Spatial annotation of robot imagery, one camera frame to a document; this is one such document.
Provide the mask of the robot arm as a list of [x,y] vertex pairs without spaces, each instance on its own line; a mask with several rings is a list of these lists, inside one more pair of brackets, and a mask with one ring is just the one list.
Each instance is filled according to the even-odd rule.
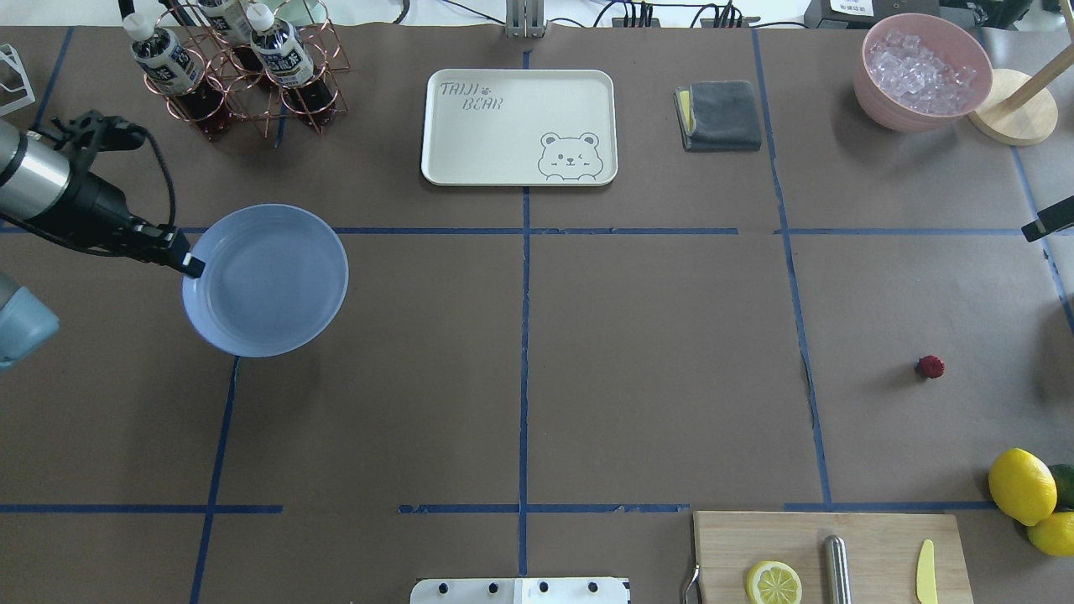
[[[56,133],[21,131],[3,123],[3,220],[69,251],[131,258],[200,278],[205,264],[176,226],[174,179],[149,130],[96,110],[68,123],[50,123]],[[100,152],[132,152],[145,143],[168,192],[168,221],[158,225],[132,213],[124,192],[91,169]]]

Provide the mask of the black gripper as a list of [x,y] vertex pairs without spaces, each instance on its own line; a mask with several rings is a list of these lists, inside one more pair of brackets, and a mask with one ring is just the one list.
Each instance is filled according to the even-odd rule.
[[[175,186],[164,153],[149,130],[122,116],[100,112],[86,112],[66,123],[54,117],[50,123],[59,130],[55,149],[64,153],[70,162],[66,191],[50,206],[50,233],[81,251],[174,265],[187,278],[200,278],[205,264],[193,256],[189,241],[175,225]],[[160,225],[131,213],[124,192],[91,172],[97,153],[135,150],[144,143],[151,145],[169,196],[169,218]]]

